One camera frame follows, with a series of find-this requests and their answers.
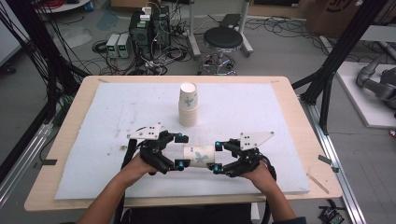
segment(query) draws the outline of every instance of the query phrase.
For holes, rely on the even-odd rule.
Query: wooden table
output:
[[[329,164],[320,161],[323,150],[311,125],[285,77],[86,77],[70,107],[64,123],[52,145],[48,160],[57,160],[54,166],[43,166],[26,200],[27,211],[46,211],[87,208],[92,200],[54,200],[62,179],[68,153],[75,143],[78,130],[92,103],[96,89],[102,82],[110,83],[262,83],[271,84],[276,99],[289,127],[290,136],[306,172],[311,191],[307,194],[286,195],[288,200],[338,198],[342,191]],[[205,197],[127,199],[125,206],[182,205],[208,203],[251,203],[265,201],[263,195],[222,195]]]

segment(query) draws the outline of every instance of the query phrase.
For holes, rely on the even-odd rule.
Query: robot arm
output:
[[[221,163],[209,163],[207,167],[215,175],[224,174],[229,177],[236,177],[253,171],[262,160],[271,164],[268,158],[260,153],[257,146],[273,135],[274,133],[241,133],[241,140],[230,139],[228,142],[216,142],[216,151],[229,150],[233,157],[238,158],[238,160],[224,166]],[[271,175],[276,176],[274,167],[271,165],[268,167]]]
[[[190,160],[175,160],[175,162],[172,162],[163,155],[163,150],[168,143],[174,140],[175,143],[188,143],[189,137],[182,133],[160,132],[160,129],[161,124],[159,123],[129,135],[131,139],[125,158],[129,157],[131,159],[134,153],[140,149],[140,158],[163,174],[168,171],[182,171],[184,168],[189,167]],[[144,139],[144,141],[137,145],[136,139]],[[127,163],[130,159],[124,159],[124,163]]]
[[[367,66],[363,67],[358,74],[356,79],[356,84],[359,87],[367,89],[375,93],[376,97],[380,98],[384,101],[389,101],[395,98],[396,89],[395,86],[392,85],[393,81],[396,81],[396,74],[394,69],[386,70],[382,74],[382,77],[386,78],[386,81],[383,81],[381,77],[381,82],[375,82],[371,80],[371,77],[375,73],[376,67],[379,65],[380,58],[376,57],[372,62],[370,62]]]

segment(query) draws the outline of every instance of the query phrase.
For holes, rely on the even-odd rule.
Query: floor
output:
[[[101,68],[103,62],[90,63],[88,60],[98,58],[92,52],[92,44],[103,40],[112,32],[125,32],[129,25],[129,11],[112,12],[106,3],[97,7],[94,12],[81,9],[72,13],[59,13],[59,23],[70,26],[83,26],[92,35],[92,40],[87,44],[73,48],[93,74],[104,72]],[[202,24],[203,30],[216,26],[210,18],[203,16],[196,20]],[[236,71],[238,76],[285,76],[291,83],[306,77],[319,69],[326,60],[323,49],[318,48],[318,41],[309,37],[296,36],[294,32],[283,30],[277,35],[272,29],[264,29],[259,25],[262,20],[248,21],[245,35],[254,48],[254,53],[246,58],[240,52],[232,53],[237,61]],[[210,52],[202,44],[202,35],[197,35],[200,49],[205,55]],[[376,55],[372,50],[359,43],[353,50],[349,61],[361,59],[369,60],[363,56]],[[23,53],[17,53],[11,63],[17,68],[15,74],[8,74],[5,68],[0,70],[0,162],[4,161],[9,151],[15,146],[24,131],[33,121],[44,103],[46,103],[46,87],[39,74],[33,67],[29,58]],[[195,75],[199,61],[189,60],[184,63],[167,65],[167,75]],[[296,90],[304,92],[305,87]],[[394,223],[396,219],[396,141],[388,135],[388,130],[366,128],[358,112],[347,97],[345,90],[337,78],[332,85],[332,99],[329,111],[329,133],[332,143],[340,158],[348,181],[355,193],[358,203],[367,223]],[[55,127],[51,137],[56,134]],[[50,149],[50,143],[42,150],[42,157]],[[19,184],[12,190],[8,198],[2,198],[0,220],[2,223],[63,223],[77,221],[83,210],[68,210],[56,212],[27,212],[23,204],[35,182],[39,169],[34,164],[39,161],[38,156],[22,176]],[[339,207],[343,207],[342,200],[335,200]],[[318,215],[319,206],[326,206],[326,200],[292,201],[290,202],[298,216],[307,217],[308,223],[320,223]],[[350,223],[347,213],[340,211]]]

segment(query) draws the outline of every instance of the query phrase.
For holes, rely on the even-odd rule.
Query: white paper cup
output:
[[[178,122],[179,122],[181,125],[185,126],[185,127],[192,127],[192,126],[194,126],[195,124],[197,124],[198,118],[196,117],[196,118],[193,118],[193,119],[185,119],[185,118],[183,118],[183,117],[179,117],[179,118],[178,118]]]
[[[198,106],[197,86],[191,82],[183,82],[180,86],[178,107],[193,110]]]
[[[215,162],[215,152],[213,145],[184,147],[184,159],[191,160],[190,167],[206,168],[207,163]]]
[[[198,118],[198,107],[193,110],[185,110],[183,108],[178,108],[178,116],[183,119],[195,119]]]

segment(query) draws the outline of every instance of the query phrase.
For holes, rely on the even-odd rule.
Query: hand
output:
[[[260,161],[260,165],[256,167],[254,171],[245,173],[241,176],[249,179],[263,194],[267,194],[273,188],[277,188],[277,184],[272,178],[264,161]]]
[[[140,152],[115,176],[125,187],[130,187],[134,182],[147,173],[156,173],[157,170],[140,159]]]

